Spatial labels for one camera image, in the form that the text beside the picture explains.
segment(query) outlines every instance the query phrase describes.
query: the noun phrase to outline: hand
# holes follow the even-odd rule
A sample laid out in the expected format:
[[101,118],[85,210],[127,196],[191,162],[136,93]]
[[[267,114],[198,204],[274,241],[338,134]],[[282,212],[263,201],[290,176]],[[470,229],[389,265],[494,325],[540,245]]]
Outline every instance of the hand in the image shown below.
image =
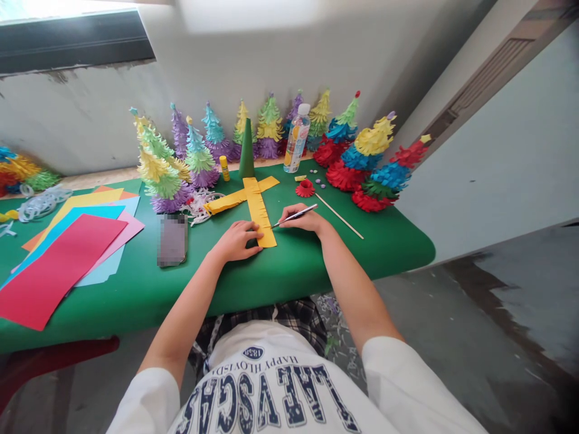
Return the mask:
[[237,221],[221,236],[217,244],[209,252],[222,260],[224,263],[234,260],[247,259],[250,256],[261,252],[264,248],[255,246],[245,248],[250,239],[261,238],[263,233],[256,232],[258,224],[248,221]]
[[[307,206],[304,204],[295,204],[285,207],[283,209],[282,217],[278,221],[283,221],[287,217],[299,211],[305,210],[306,208]],[[319,235],[320,230],[326,225],[329,225],[329,223],[327,222],[326,219],[324,219],[324,217],[322,217],[315,211],[308,211],[303,216],[298,217],[297,219],[289,220],[285,223],[282,223],[279,227],[281,228],[298,227],[300,229],[316,232]]]

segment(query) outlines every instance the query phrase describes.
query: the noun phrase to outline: yellow paper strip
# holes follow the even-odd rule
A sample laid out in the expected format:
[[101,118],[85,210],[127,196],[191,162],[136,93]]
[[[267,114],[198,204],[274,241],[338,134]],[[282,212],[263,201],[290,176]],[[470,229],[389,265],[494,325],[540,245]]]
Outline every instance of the yellow paper strip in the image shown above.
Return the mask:
[[114,202],[120,199],[124,189],[117,189],[117,190],[108,190],[100,193],[89,193],[80,196],[72,196],[68,198],[68,200],[63,203],[62,208],[56,213],[46,230],[43,232],[42,236],[38,240],[38,243],[34,246],[34,248],[30,251],[32,253],[36,248],[44,241],[46,235],[52,230],[52,228],[61,221],[67,214],[68,211],[75,207],[84,207],[84,206],[95,206],[104,204],[107,202]]
[[[258,182],[259,190],[261,192],[264,192],[278,184],[279,181],[274,177],[268,177]],[[223,198],[209,202],[208,204],[205,204],[204,207],[207,211],[209,211],[209,214],[213,215],[217,214],[218,212],[225,211],[226,209],[233,208],[246,200],[247,197],[245,196],[245,190],[239,190]]]
[[264,199],[261,197],[261,190],[258,181],[255,178],[243,178],[245,195],[247,196],[247,205],[252,220],[259,225],[258,232],[264,234],[258,239],[258,245],[263,248],[275,247],[277,245],[276,237],[271,230],[270,219],[267,216]]

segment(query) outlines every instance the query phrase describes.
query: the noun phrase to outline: bottle cap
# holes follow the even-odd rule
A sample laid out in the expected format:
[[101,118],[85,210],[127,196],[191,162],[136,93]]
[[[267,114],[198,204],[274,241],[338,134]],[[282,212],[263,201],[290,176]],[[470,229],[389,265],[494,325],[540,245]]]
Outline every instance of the bottle cap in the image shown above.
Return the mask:
[[307,115],[309,113],[309,108],[310,108],[309,104],[300,104],[300,106],[297,108],[297,114]]

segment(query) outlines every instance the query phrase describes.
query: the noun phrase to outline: white t-shirt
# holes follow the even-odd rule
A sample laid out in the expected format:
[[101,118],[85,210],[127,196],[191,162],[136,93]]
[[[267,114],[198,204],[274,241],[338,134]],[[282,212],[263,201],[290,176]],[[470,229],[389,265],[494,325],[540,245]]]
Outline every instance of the white t-shirt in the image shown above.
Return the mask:
[[168,371],[139,373],[107,433],[486,432],[404,342],[372,338],[362,362],[369,396],[300,334],[251,321],[217,342],[183,407]]

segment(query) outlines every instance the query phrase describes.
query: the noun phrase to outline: person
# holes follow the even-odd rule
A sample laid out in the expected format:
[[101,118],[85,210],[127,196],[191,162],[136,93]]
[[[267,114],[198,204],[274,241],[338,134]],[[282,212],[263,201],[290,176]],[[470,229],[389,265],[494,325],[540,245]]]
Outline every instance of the person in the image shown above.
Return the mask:
[[[280,221],[305,207],[286,207]],[[226,262],[262,250],[246,248],[262,236],[258,226],[238,221],[207,253],[160,326],[108,433],[486,432],[405,343],[372,281],[327,220],[312,211],[280,228],[317,234],[362,358],[368,396],[323,357],[325,329],[309,299],[204,323]],[[219,331],[223,327],[226,333]],[[207,374],[181,407],[179,391],[196,339],[195,347],[208,351]]]

